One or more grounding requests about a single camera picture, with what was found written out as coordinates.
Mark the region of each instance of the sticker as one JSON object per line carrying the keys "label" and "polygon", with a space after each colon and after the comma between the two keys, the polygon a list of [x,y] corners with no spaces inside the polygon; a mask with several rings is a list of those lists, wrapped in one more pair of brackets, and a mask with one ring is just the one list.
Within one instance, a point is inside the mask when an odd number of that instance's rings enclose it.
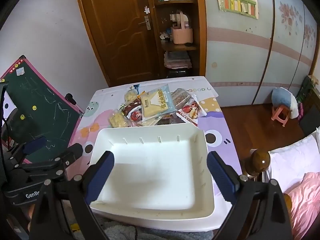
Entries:
{"label": "sticker", "polygon": [[79,227],[78,224],[72,224],[72,225],[70,225],[70,228],[71,228],[71,230],[72,230],[73,232],[80,230],[80,227]]}
{"label": "sticker", "polygon": [[168,99],[168,96],[167,96],[167,92],[166,91],[163,91],[163,95],[164,95],[164,100],[166,102],[169,102],[169,99]]}
{"label": "sticker", "polygon": [[23,67],[17,68],[16,72],[17,72],[17,76],[23,75],[24,74],[24,68]]}

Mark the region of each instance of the wardrobe door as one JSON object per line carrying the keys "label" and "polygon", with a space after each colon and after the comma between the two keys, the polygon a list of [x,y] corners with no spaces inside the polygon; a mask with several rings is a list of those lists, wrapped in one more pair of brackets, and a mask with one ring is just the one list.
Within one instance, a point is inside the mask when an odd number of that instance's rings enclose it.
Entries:
{"label": "wardrobe door", "polygon": [[304,36],[301,0],[275,0],[275,33],[270,59],[255,104],[269,103],[275,87],[289,88],[296,72]]}
{"label": "wardrobe door", "polygon": [[270,48],[272,0],[258,0],[259,19],[219,10],[218,0],[205,1],[208,33],[205,76],[219,94],[220,106],[249,105]]}
{"label": "wardrobe door", "polygon": [[303,46],[298,63],[296,73],[293,77],[289,91],[296,96],[299,92],[304,78],[309,75],[313,56],[315,54],[316,39],[317,39],[317,23],[306,6],[304,6],[304,36]]}

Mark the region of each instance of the cartoon eye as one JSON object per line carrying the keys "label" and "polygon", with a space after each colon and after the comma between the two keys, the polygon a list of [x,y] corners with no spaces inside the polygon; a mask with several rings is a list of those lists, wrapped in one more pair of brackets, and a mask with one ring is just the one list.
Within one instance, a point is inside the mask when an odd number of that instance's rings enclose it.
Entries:
{"label": "cartoon eye", "polygon": [[219,133],[217,130],[208,130],[204,134],[208,146],[217,147],[222,143],[221,133]]}
{"label": "cartoon eye", "polygon": [[83,145],[83,154],[89,154],[92,152],[93,150],[93,143],[92,142],[86,142],[84,145]]}

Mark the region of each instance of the pink frame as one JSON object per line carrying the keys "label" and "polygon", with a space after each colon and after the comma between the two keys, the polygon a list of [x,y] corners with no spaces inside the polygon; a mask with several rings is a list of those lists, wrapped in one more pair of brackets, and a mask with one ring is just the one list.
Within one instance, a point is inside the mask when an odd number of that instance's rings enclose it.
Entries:
{"label": "pink frame", "polygon": [[[17,59],[8,69],[7,71],[1,76],[1,79],[7,75],[7,73],[10,72],[10,70],[12,70],[14,68],[14,65],[18,64],[19,62],[23,62],[25,61],[28,66],[36,73],[36,75],[54,92],[56,93],[63,101],[65,101],[69,106],[71,106],[75,111],[77,111],[79,114],[83,114],[83,111],[82,109],[74,106],[73,104],[69,103],[63,95],[61,95],[37,70],[36,68],[26,59],[26,58],[19,58]],[[70,138],[70,141],[69,141],[69,144],[68,146],[70,146],[70,142],[73,140],[73,137],[75,136],[75,133],[76,133],[76,130],[78,128],[78,125],[81,121],[81,117],[79,117],[77,123],[76,123],[76,126],[75,126],[75,129],[73,130],[72,132],[72,135],[71,135],[71,138]]]}

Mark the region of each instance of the pink stool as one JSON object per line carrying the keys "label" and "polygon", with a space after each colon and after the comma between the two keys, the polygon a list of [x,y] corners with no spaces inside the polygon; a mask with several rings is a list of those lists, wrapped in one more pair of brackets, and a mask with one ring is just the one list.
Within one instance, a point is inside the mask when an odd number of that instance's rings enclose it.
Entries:
{"label": "pink stool", "polygon": [[[283,113],[285,119],[281,119],[279,117],[279,114]],[[282,126],[284,127],[285,124],[287,123],[288,119],[289,119],[289,114],[290,114],[290,109],[287,108],[284,105],[280,105],[278,106],[278,108],[276,109],[274,106],[272,106],[272,117],[271,120],[278,120],[280,123],[282,123]]]}

